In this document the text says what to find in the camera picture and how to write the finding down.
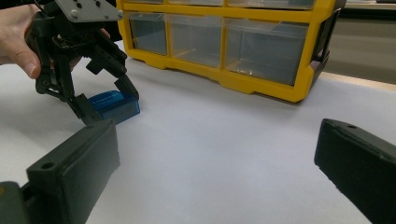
human hand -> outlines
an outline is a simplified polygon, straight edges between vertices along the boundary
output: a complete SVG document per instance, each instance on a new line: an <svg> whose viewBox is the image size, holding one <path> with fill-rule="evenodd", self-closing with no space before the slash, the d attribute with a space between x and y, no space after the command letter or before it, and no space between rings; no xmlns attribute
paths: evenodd
<svg viewBox="0 0 396 224"><path fill-rule="evenodd" d="M0 10L0 64L16 63L30 78L41 71L40 60L25 40L37 11L35 5Z"/></svg>

blue object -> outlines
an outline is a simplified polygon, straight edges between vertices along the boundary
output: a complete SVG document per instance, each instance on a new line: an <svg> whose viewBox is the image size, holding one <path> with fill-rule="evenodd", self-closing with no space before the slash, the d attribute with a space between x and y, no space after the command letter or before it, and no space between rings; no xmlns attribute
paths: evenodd
<svg viewBox="0 0 396 224"><path fill-rule="evenodd" d="M130 94L106 91L89 99L103 119L114 119L119 124L140 113L138 101Z"/></svg>

white table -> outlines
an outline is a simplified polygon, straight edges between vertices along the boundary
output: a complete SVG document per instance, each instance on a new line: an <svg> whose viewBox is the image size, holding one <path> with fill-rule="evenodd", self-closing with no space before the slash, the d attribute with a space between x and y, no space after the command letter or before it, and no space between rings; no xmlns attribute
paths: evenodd
<svg viewBox="0 0 396 224"><path fill-rule="evenodd" d="M73 73L78 94L115 89L85 62ZM314 164L319 126L339 119L396 144L396 91L324 74L294 105L132 59L127 67L141 114L117 126L121 167L88 224L369 223ZM28 166L84 125L16 65L0 73L0 180L23 185Z"/></svg>

white surface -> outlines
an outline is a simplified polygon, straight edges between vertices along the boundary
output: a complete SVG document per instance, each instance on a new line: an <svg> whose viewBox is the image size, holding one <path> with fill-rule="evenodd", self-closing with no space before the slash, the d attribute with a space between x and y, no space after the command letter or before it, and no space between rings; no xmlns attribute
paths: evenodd
<svg viewBox="0 0 396 224"><path fill-rule="evenodd" d="M77 93L115 78L74 71ZM314 164L322 119L340 119L396 144L396 92L319 78L292 105L205 78L127 60L141 114L117 126L121 167L88 224L369 223ZM15 65L0 66L0 180L83 127L67 104L35 92Z"/></svg>

screw hole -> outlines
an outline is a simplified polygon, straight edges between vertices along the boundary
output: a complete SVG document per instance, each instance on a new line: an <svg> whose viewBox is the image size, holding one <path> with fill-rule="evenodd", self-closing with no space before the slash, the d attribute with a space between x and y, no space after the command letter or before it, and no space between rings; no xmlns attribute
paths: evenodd
<svg viewBox="0 0 396 224"><path fill-rule="evenodd" d="M44 165L42 165L42 166L41 166L41 169L47 170L47 169L52 168L54 165L55 165L55 163L53 163L53 162L48 162L48 163L45 163Z"/></svg>

